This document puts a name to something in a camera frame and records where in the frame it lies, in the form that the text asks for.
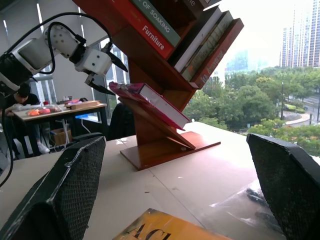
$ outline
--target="pink book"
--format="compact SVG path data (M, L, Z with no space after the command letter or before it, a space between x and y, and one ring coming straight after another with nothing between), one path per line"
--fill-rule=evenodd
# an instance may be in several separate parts
M190 122L189 118L146 83L119 84L112 81L109 88L122 98L139 102L143 109L151 111L171 127L184 130L184 126Z

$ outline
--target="tree bookshelf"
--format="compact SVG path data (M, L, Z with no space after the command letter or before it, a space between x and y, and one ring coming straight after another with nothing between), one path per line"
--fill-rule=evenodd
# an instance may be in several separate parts
M167 59L160 56L122 16L113 10L113 1L119 0L73 1L109 29L114 44L128 57L130 82L148 84L182 112L197 89L193 88L167 62L170 56ZM167 6L174 7L174 0L161 1ZM170 15L163 16L171 20L170 24L182 40L195 23L196 18L183 11L175 11L175 13L173 16L172 11L169 11ZM125 149L121 151L121 154L138 170L220 144L220 141L214 137L205 139L195 132L178 134L176 129L144 111L134 101L124 98L119 100L134 112L137 140L137 146Z

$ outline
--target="black mesh block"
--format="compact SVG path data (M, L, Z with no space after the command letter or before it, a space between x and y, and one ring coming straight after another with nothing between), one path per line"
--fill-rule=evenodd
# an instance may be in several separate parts
M81 240L98 192L104 137L66 149L0 230L1 240Z
M288 240L320 239L320 166L301 147L258 134L247 142L262 192Z

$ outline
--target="yellow book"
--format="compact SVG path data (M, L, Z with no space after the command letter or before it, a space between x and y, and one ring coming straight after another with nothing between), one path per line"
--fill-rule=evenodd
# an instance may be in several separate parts
M230 240L180 218L149 208L113 240Z

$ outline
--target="bookshelf base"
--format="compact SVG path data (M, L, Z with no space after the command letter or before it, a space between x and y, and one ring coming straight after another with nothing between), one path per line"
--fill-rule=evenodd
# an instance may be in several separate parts
M127 148L120 153L140 171L221 144L216 139L207 139L192 131L182 133L181 136L191 142L195 149L185 147L169 138L163 138Z

